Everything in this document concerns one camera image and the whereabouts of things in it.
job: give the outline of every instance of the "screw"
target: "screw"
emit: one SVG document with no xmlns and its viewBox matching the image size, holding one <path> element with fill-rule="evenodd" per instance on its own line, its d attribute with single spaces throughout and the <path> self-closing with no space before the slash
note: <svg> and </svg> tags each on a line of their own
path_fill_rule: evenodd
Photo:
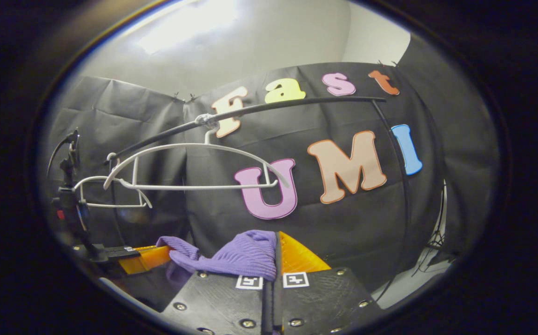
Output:
<svg viewBox="0 0 538 335">
<path fill-rule="evenodd" d="M 185 310 L 186 309 L 186 305 L 184 305 L 183 303 L 174 303 L 174 308 L 177 309 L 177 310 Z"/>
<path fill-rule="evenodd" d="M 256 326 L 256 322 L 254 322 L 253 320 L 245 319 L 240 322 L 240 325 L 245 328 L 254 328 Z"/>
<path fill-rule="evenodd" d="M 206 333 L 208 335 L 215 335 L 215 333 L 207 328 L 197 328 L 198 331 L 202 331 L 203 333 Z"/>
<path fill-rule="evenodd" d="M 290 326 L 292 327 L 300 327 L 304 324 L 304 320 L 302 319 L 292 319 L 290 320 Z"/>
</svg>

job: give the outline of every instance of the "purple cloth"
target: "purple cloth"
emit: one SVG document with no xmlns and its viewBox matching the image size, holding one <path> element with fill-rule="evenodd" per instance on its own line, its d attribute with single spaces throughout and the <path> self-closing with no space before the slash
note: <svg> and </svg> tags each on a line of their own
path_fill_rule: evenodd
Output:
<svg viewBox="0 0 538 335">
<path fill-rule="evenodd" d="M 186 271 L 173 261 L 168 263 L 168 267 L 165 270 L 165 278 L 167 278 L 169 284 L 177 290 L 180 290 L 182 286 L 186 284 L 191 275 L 192 272 Z"/>
<path fill-rule="evenodd" d="M 172 261 L 190 273 L 203 270 L 219 274 L 262 276 L 273 281 L 277 274 L 276 244 L 274 231 L 250 230 L 236 235 L 211 258 L 201 256 L 199 248 L 178 237 L 162 236 L 156 246 L 168 245 L 173 248 L 169 252 Z M 168 278 L 171 277 L 171 272 L 172 267 L 168 267 Z"/>
</svg>

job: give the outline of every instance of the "orange gripper pad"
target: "orange gripper pad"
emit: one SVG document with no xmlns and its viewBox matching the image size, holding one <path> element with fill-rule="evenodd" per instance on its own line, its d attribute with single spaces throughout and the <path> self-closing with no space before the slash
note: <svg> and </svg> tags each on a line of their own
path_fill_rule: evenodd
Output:
<svg viewBox="0 0 538 335">
<path fill-rule="evenodd" d="M 146 272 L 154 267 L 165 264 L 171 261 L 169 258 L 169 246 L 163 247 L 141 247 L 134 248 L 141 255 L 138 257 L 131 257 L 127 259 L 121 259 L 118 261 L 124 271 L 127 274 L 137 274 L 140 272 Z"/>
<path fill-rule="evenodd" d="M 282 244 L 282 274 L 331 269 L 325 261 L 290 235 L 280 231 L 279 237 Z"/>
</svg>

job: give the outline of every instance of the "black cloth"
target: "black cloth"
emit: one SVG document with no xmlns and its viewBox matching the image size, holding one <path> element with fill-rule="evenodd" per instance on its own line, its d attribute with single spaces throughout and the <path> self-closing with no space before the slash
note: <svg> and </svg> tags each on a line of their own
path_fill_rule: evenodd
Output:
<svg viewBox="0 0 538 335">
<path fill-rule="evenodd" d="M 490 102 L 461 76 L 456 61 L 415 34 L 395 70 L 418 93 L 441 136 L 448 192 L 442 250 L 450 257 L 482 234 L 498 189 L 501 153 Z"/>
<path fill-rule="evenodd" d="M 118 152 L 161 131 L 194 121 L 200 114 L 215 114 L 211 108 L 213 102 L 237 87 L 244 86 L 248 90 L 248 95 L 242 98 L 244 106 L 264 104 L 266 85 L 281 78 L 296 79 L 306 97 L 332 97 L 322 83 L 322 76 L 340 72 L 356 86 L 355 96 L 386 98 L 386 102 L 378 103 L 388 123 L 391 127 L 409 125 L 418 158 L 424 164 L 422 170 L 408 176 L 410 222 L 401 267 L 397 268 L 397 257 L 401 251 L 405 226 L 401 182 L 405 169 L 397 162 L 388 130 L 376 109 L 368 102 L 309 104 L 248 114 L 239 118 L 241 126 L 232 134 L 222 138 L 212 136 L 212 144 L 244 150 L 265 161 L 286 158 L 296 161 L 292 173 L 297 207 L 290 215 L 275 220 L 258 219 L 247 211 L 238 189 L 145 191 L 154 208 L 120 210 L 120 231 L 126 244 L 133 246 L 154 244 L 161 235 L 184 238 L 190 231 L 194 244 L 207 257 L 243 231 L 284 231 L 332 267 L 350 267 L 368 290 L 374 290 L 389 280 L 396 270 L 404 271 L 416 264 L 437 222 L 443 178 L 454 188 L 468 188 L 468 193 L 459 194 L 460 200 L 454 200 L 464 206 L 464 211 L 482 211 L 481 206 L 466 207 L 464 197 L 474 187 L 480 186 L 479 192 L 484 192 L 486 187 L 482 185 L 486 186 L 486 181 L 492 180 L 488 166 L 471 169 L 473 152 L 465 152 L 462 148 L 471 146 L 466 142 L 472 138 L 447 143 L 458 140 L 463 133 L 473 131 L 473 127 L 486 125 L 474 126 L 469 119 L 473 110 L 456 106 L 464 103 L 463 97 L 450 97 L 444 101 L 446 104 L 433 98 L 434 93 L 429 94 L 429 89 L 437 92 L 437 89 L 446 88 L 440 86 L 441 82 L 431 80 L 431 77 L 416 74 L 417 79 L 414 78 L 412 71 L 416 66 L 405 63 L 400 62 L 399 68 L 364 63 L 323 63 L 282 68 L 218 87 L 188 102 L 117 80 L 80 78 L 54 106 L 50 123 L 44 128 L 47 131 L 43 165 L 46 165 L 56 143 L 79 127 L 81 169 L 77 180 L 92 175 L 106 175 L 108 167 L 102 162 L 108 153 Z M 400 94 L 392 96 L 382 90 L 375 79 L 368 76 L 373 70 L 389 76 L 390 84 L 397 87 Z M 457 125 L 457 120 L 461 120 L 460 125 Z M 370 191 L 359 189 L 355 194 L 350 194 L 346 189 L 346 196 L 340 201 L 321 203 L 322 176 L 316 158 L 307 153 L 308 146 L 320 140 L 333 140 L 344 153 L 350 155 L 354 134 L 367 130 L 375 133 L 375 147 L 382 172 L 387 176 L 386 183 Z M 203 142 L 205 131 L 205 127 L 199 127 L 156 145 Z M 477 138 L 473 142 L 476 157 L 490 154 L 478 151 L 481 142 L 486 140 Z M 258 166 L 246 157 L 202 148 L 158 151 L 140 160 L 141 184 L 235 185 L 234 174 L 237 171 Z M 477 162 L 491 164 L 486 160 Z M 127 168 L 119 177 L 131 180 L 131 174 L 131 168 Z M 484 182 L 474 183 L 475 178 L 483 178 Z M 54 185 L 62 180 L 56 163 L 50 172 L 50 179 L 52 181 L 48 182 L 47 188 L 52 192 Z M 136 192 L 119 185 L 115 192 L 118 203 L 137 199 Z M 262 193 L 266 203 L 275 204 L 281 200 L 277 187 L 264 189 Z M 86 198 L 93 202 L 110 203 L 110 191 L 103 191 L 101 184 L 94 183 L 86 188 Z M 106 246 L 120 245 L 118 234 L 114 233 L 111 210 L 93 208 L 92 212 L 93 240 Z M 463 227 L 475 225 L 471 231 L 477 232 L 480 229 L 477 226 L 482 225 L 476 219 L 482 214 L 470 214 L 465 222 L 463 212 L 456 217 Z"/>
</svg>

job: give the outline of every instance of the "pink letter u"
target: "pink letter u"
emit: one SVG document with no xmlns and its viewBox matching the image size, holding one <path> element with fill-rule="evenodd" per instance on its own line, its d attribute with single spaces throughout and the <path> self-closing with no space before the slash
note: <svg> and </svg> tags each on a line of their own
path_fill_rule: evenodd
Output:
<svg viewBox="0 0 538 335">
<path fill-rule="evenodd" d="M 271 166 L 275 168 L 290 184 L 290 187 L 285 187 L 279 182 L 279 187 L 282 191 L 282 202 L 270 205 L 266 204 L 263 200 L 260 188 L 243 188 L 242 196 L 244 197 L 244 203 L 250 214 L 256 216 L 259 219 L 271 220 L 280 219 L 288 216 L 296 208 L 298 198 L 296 196 L 296 187 L 294 185 L 294 179 L 292 177 L 292 168 L 296 165 L 293 159 L 286 158 L 274 161 Z M 250 167 L 248 169 L 240 170 L 234 178 L 241 185 L 258 185 L 259 177 L 261 176 L 261 169 L 258 167 Z"/>
</svg>

